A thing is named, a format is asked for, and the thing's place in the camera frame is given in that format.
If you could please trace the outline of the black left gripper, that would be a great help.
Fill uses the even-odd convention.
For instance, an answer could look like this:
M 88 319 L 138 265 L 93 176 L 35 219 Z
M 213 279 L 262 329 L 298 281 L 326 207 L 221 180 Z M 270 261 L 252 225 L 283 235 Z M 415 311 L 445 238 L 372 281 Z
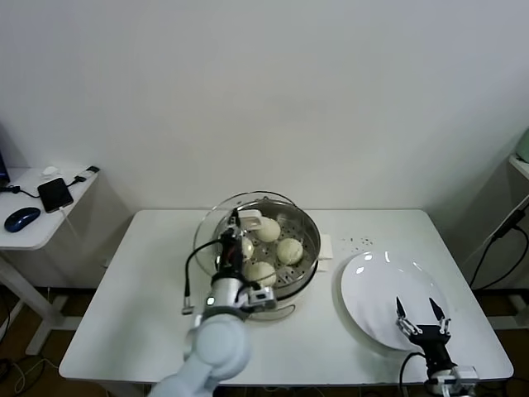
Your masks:
M 241 219 L 236 208 L 231 210 L 227 229 L 219 238 L 221 254 L 214 280 L 236 279 L 242 281 L 244 255 L 242 250 Z

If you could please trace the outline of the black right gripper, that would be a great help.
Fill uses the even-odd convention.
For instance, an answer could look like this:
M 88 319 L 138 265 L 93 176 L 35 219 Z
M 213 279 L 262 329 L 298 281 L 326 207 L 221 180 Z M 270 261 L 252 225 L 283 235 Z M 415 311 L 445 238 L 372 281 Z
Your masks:
M 451 358 L 446 345 L 451 338 L 449 327 L 451 319 L 446 317 L 442 307 L 433 298 L 429 298 L 432 311 L 438 325 L 419 325 L 412 323 L 406 315 L 399 297 L 396 298 L 397 321 L 399 330 L 409 336 L 409 341 L 419 346 L 427 361 L 429 371 L 444 371 L 451 368 Z

